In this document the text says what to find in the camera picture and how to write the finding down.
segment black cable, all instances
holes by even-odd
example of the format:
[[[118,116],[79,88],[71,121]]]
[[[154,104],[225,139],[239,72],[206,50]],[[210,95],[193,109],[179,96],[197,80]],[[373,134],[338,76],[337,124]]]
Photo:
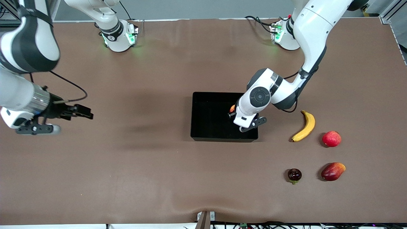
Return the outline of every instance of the black cable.
[[[254,19],[255,21],[257,21],[258,23],[261,23],[261,24],[266,25],[266,26],[271,26],[271,24],[262,22],[259,17],[256,17],[256,18],[255,18],[255,17],[253,17],[253,16],[246,16],[245,18],[246,18],[246,19],[251,18],[251,19]]]
[[[261,26],[263,27],[263,29],[265,29],[265,31],[267,31],[267,32],[269,32],[269,33],[272,33],[272,34],[277,34],[276,32],[272,32],[272,31],[268,30],[265,26],[271,26],[271,24],[262,22],[262,21],[260,20],[260,18],[258,18],[258,17],[255,18],[255,17],[253,17],[253,16],[246,16],[245,18],[246,18],[246,19],[248,19],[248,18],[253,18],[256,22],[258,22],[258,23],[261,24]]]
[[[112,9],[112,8],[109,6],[109,4],[107,4],[107,3],[105,2],[105,0],[102,0],[102,2],[104,2],[104,3],[106,4],[106,6],[109,7],[115,14],[117,13],[114,9]]]
[[[0,18],[2,18],[2,17],[4,16],[4,14],[6,13],[6,9],[5,9],[5,8],[2,8],[2,9],[0,10],[0,13],[1,13]]]
[[[50,73],[54,74],[55,76],[59,77],[59,78],[62,79],[62,80],[65,80],[66,82],[68,82],[68,83],[74,85],[75,87],[77,87],[78,89],[80,89],[81,91],[83,91],[83,93],[85,93],[85,96],[83,96],[83,97],[81,97],[81,98],[79,98],[79,99],[69,99],[69,100],[57,101],[57,102],[66,102],[66,103],[69,103],[69,102],[76,102],[76,101],[80,101],[80,100],[86,99],[86,98],[88,97],[88,93],[87,93],[83,88],[81,88],[80,86],[78,86],[77,84],[71,82],[71,81],[68,80],[68,79],[65,79],[64,77],[62,77],[62,76],[56,74],[56,73],[53,72],[53,71],[50,71]]]
[[[292,109],[292,110],[282,110],[282,111],[287,112],[287,113],[293,113],[297,109],[297,105],[298,105],[298,89],[295,91],[295,106],[294,106],[294,109]]]
[[[317,66],[317,68],[315,69],[314,72],[312,72],[311,75],[313,75],[315,72],[317,72],[318,69],[319,69],[319,66]],[[296,74],[297,74],[297,73],[295,73],[295,74],[293,74],[293,75],[290,75],[290,76],[288,76],[288,77],[286,77],[286,78],[284,78],[284,79],[291,78],[291,77],[293,77],[293,76],[296,75]],[[282,110],[282,111],[287,112],[287,113],[293,113],[293,112],[297,109],[297,105],[298,105],[298,89],[295,91],[295,106],[294,106],[294,109],[293,109],[293,110]]]
[[[284,79],[289,79],[289,78],[291,78],[291,77],[293,77],[293,76],[295,76],[295,75],[297,75],[298,74],[298,72],[296,72],[296,73],[294,73],[294,74],[292,74],[292,75],[290,75],[290,76],[287,76],[287,77],[285,77]]]
[[[259,224],[259,225],[261,225],[263,227],[263,229],[271,229],[271,227],[269,225],[267,225],[267,224],[263,223],[263,224]]]
[[[120,5],[122,5],[123,9],[126,11],[127,16],[129,17],[129,20],[132,20],[132,19],[131,19],[131,17],[130,17],[129,12],[127,12],[126,7],[125,7],[125,6],[123,6],[123,3],[122,3],[121,1],[120,1]]]
[[[282,18],[282,17],[278,17],[278,19],[280,19],[280,20],[282,20],[282,21],[288,21],[288,20],[290,20],[290,18],[287,18],[287,19],[284,19],[284,18]]]
[[[29,74],[30,74],[31,83],[34,83],[33,74],[32,73],[29,73]]]
[[[274,227],[274,228],[277,228],[277,227],[281,227],[282,229],[287,229],[287,228],[285,228],[285,227],[283,227],[283,226],[287,226],[287,227],[289,227],[290,229],[298,229],[298,228],[296,228],[296,227],[294,227],[294,226],[291,226],[291,225],[289,225],[289,224],[286,224],[286,223],[283,223],[283,222],[274,222],[274,223],[271,223],[272,225],[276,225],[276,227]]]
[[[329,227],[327,227],[327,229],[360,229],[360,227],[366,227],[369,225],[370,225],[370,223],[365,223],[360,226],[352,226],[349,224],[337,225],[337,224],[332,224],[332,223],[325,224],[325,226],[329,226]],[[388,225],[385,225],[385,224],[374,223],[374,225],[376,225],[376,227],[386,227],[387,229],[392,229],[391,227],[389,227]]]

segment gray floor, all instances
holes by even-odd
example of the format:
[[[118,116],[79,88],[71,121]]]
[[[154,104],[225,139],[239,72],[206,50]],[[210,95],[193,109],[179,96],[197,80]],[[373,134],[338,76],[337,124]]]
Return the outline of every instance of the gray floor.
[[[288,0],[121,0],[130,16],[140,20],[243,18],[278,18],[293,12]],[[120,19],[128,16],[120,4],[113,7]],[[344,17],[363,17],[361,11],[347,12]],[[55,21],[91,20],[61,0]]]

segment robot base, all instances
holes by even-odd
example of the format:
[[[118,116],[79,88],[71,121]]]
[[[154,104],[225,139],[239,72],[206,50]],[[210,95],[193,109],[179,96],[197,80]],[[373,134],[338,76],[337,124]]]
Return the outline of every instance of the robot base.
[[[285,29],[286,23],[288,23],[288,18],[280,20],[276,23],[273,23],[270,26],[270,31],[276,32],[277,34],[271,34],[271,40],[273,44],[280,45],[283,49],[287,50],[296,50],[299,49],[300,45],[293,38],[293,36]]]
[[[124,31],[116,41],[110,41],[102,35],[105,40],[106,47],[110,48],[114,52],[124,52],[130,47],[134,47],[137,44],[138,27],[127,22],[126,20],[120,20],[124,26]]]

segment silver metal cylinder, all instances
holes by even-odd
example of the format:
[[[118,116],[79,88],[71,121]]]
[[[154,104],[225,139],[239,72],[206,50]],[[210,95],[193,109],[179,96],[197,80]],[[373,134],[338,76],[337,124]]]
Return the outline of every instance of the silver metal cylinder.
[[[26,107],[24,107],[23,110],[33,113],[34,115],[39,115],[47,108],[49,103],[50,93],[43,90],[40,86],[34,84],[34,93],[31,97],[31,101]]]

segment cable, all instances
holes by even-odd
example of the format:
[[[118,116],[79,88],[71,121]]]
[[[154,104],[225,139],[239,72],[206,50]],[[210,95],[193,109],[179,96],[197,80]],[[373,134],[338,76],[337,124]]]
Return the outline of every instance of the cable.
[[[0,18],[2,18],[4,16],[4,14],[6,13],[6,9],[2,7],[0,10],[0,13],[1,13]]]
[[[317,66],[317,68],[315,69],[314,72],[312,72],[311,75],[313,75],[315,72],[317,72],[318,69],[319,69],[319,66]],[[292,75],[290,75],[290,76],[288,76],[288,77],[286,77],[286,78],[284,78],[284,79],[291,78],[291,77],[293,77],[293,76],[296,75],[296,74],[297,74],[297,73],[292,74]],[[287,112],[287,113],[293,113],[293,112],[297,109],[297,105],[298,105],[298,89],[295,91],[295,106],[294,106],[294,109],[293,109],[293,110],[290,110],[290,111],[288,111],[288,110],[282,110],[282,111]]]
[[[266,26],[271,26],[271,24],[262,22],[259,17],[246,16],[245,18],[246,18],[246,19],[251,18],[251,19],[254,19],[255,21],[257,21],[258,23],[261,23],[261,24],[266,25]]]
[[[276,32],[272,32],[272,31],[268,30],[265,26],[271,26],[271,24],[262,22],[259,17],[256,17],[256,18],[255,18],[255,17],[253,17],[253,16],[246,16],[245,18],[246,18],[246,19],[253,18],[256,22],[258,22],[258,23],[261,24],[261,26],[263,27],[263,29],[264,29],[265,31],[267,31],[267,32],[269,32],[269,33],[272,33],[272,34],[277,34]]]
[[[233,229],[239,229],[239,224],[236,224],[235,222],[223,222],[223,221],[211,221],[211,225],[233,225]],[[364,223],[360,224],[359,226],[354,226],[353,224],[346,224],[346,223],[340,223],[340,224],[332,224],[332,223],[324,223],[326,229],[360,229],[361,227],[385,227],[386,229],[399,229],[396,224],[383,224],[383,223]],[[258,229],[298,229],[297,227],[284,223],[284,222],[278,222],[278,221],[268,221],[264,223],[252,223],[252,224],[247,224],[248,228],[255,229],[254,226],[256,226]],[[308,229],[311,228],[311,225],[315,224],[304,224],[302,226],[302,229],[305,229],[305,225],[308,225]]]
[[[33,74],[32,73],[29,73],[29,74],[30,74],[31,83],[34,83]]]
[[[284,19],[284,18],[282,18],[282,17],[278,17],[278,19],[280,19],[280,20],[282,20],[282,21],[288,21],[288,20],[290,20],[290,18],[287,18],[287,19]]]
[[[293,77],[293,76],[295,76],[295,75],[297,75],[298,74],[298,72],[296,72],[296,73],[294,73],[294,74],[292,74],[292,75],[290,75],[290,76],[287,76],[287,77],[285,77],[284,79],[289,79],[289,78],[291,78],[291,77]]]
[[[68,80],[68,79],[65,79],[64,77],[62,77],[62,76],[56,74],[56,73],[53,72],[53,71],[50,71],[50,73],[54,74],[55,76],[59,77],[59,78],[62,79],[62,80],[65,80],[66,82],[68,82],[68,83],[74,85],[75,87],[77,87],[77,88],[79,88],[81,91],[83,91],[83,93],[85,93],[85,96],[83,96],[82,98],[79,98],[79,99],[68,99],[68,100],[63,100],[63,101],[55,101],[54,104],[76,102],[76,101],[80,101],[80,100],[86,99],[86,98],[88,97],[88,93],[87,93],[83,88],[81,88],[80,86],[78,86],[77,84],[71,82],[71,81]]]
[[[123,3],[122,3],[122,2],[120,2],[120,5],[122,5],[123,9],[126,11],[127,16],[129,17],[129,20],[132,20],[132,18],[130,17],[129,12],[127,12],[126,7],[125,7],[125,6],[123,6]]]
[[[105,2],[105,0],[102,0],[102,2],[103,2],[107,7],[109,7],[115,14],[117,13],[114,9],[112,9],[112,8],[109,6],[109,4],[108,4],[107,2]]]

